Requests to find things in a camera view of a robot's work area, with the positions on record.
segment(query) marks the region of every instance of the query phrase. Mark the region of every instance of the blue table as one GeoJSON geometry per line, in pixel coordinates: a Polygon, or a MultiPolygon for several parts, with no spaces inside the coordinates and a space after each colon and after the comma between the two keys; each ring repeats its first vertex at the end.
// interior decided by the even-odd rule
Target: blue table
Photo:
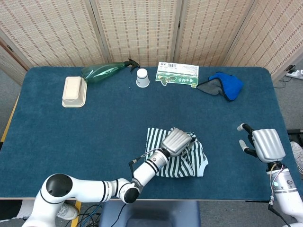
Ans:
{"type": "Polygon", "coordinates": [[[89,84],[81,108],[62,107],[67,76],[81,68],[38,67],[25,76],[18,105],[0,152],[0,197],[35,197],[54,173],[79,179],[131,179],[128,162],[144,153],[148,127],[194,131],[209,165],[205,176],[155,177],[140,199],[267,200],[266,164],[243,153],[239,139],[245,122],[255,129],[275,128],[285,148],[299,192],[302,183],[280,113],[270,75],[258,67],[201,67],[199,81],[217,71],[236,75],[244,88],[234,102],[190,86],[155,81],[136,85],[129,68],[97,84],[89,84]]]}

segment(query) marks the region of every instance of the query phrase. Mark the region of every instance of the power strip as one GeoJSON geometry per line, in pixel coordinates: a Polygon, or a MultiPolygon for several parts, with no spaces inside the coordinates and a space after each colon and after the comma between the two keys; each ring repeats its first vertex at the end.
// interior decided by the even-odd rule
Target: power strip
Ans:
{"type": "Polygon", "coordinates": [[[297,78],[297,79],[303,79],[302,71],[303,70],[296,70],[292,73],[287,73],[286,76],[292,77],[292,78],[297,78]]]}

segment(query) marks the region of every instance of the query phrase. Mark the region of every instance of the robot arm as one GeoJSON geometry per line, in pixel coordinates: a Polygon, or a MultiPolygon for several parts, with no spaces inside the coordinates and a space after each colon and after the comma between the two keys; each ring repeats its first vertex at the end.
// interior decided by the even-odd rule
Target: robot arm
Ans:
{"type": "Polygon", "coordinates": [[[23,227],[55,227],[55,218],[66,199],[80,202],[106,202],[112,196],[124,203],[136,201],[143,187],[165,166],[169,157],[178,156],[192,138],[175,128],[156,150],[135,171],[131,182],[120,178],[114,181],[79,180],[65,174],[49,176],[36,196],[34,208],[23,227]]]}
{"type": "Polygon", "coordinates": [[[248,139],[255,148],[255,150],[250,149],[243,140],[240,140],[243,151],[267,163],[267,175],[270,177],[272,189],[268,209],[276,214],[272,207],[275,195],[283,213],[298,221],[290,226],[303,227],[303,202],[288,168],[281,163],[285,152],[277,131],[275,129],[253,130],[247,124],[241,124],[237,129],[248,132],[248,139]]]}

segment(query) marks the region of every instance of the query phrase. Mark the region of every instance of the green and white striped shirt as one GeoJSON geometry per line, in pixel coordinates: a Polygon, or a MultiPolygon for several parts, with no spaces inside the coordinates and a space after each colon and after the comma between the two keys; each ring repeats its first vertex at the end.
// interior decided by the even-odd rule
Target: green and white striped shirt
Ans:
{"type": "MultiPolygon", "coordinates": [[[[146,139],[146,150],[159,148],[162,141],[170,132],[163,129],[148,128],[146,139]]],[[[157,176],[163,177],[185,177],[185,176],[203,176],[204,169],[208,165],[208,160],[203,152],[202,144],[196,138],[193,132],[187,132],[193,139],[193,142],[184,149],[181,155],[170,157],[168,163],[157,173],[157,176]]],[[[153,152],[145,156],[148,159],[153,152]]]]}

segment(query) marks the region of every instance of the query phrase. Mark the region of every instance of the sneaker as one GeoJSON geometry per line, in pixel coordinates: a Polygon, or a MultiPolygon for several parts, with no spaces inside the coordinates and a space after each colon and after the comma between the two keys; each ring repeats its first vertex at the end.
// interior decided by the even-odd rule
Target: sneaker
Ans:
{"type": "Polygon", "coordinates": [[[299,172],[303,175],[303,149],[296,142],[290,142],[294,154],[295,162],[298,166],[299,172]]]}
{"type": "Polygon", "coordinates": [[[78,216],[78,210],[67,203],[62,204],[57,217],[62,218],[64,220],[73,220],[78,216]]]}

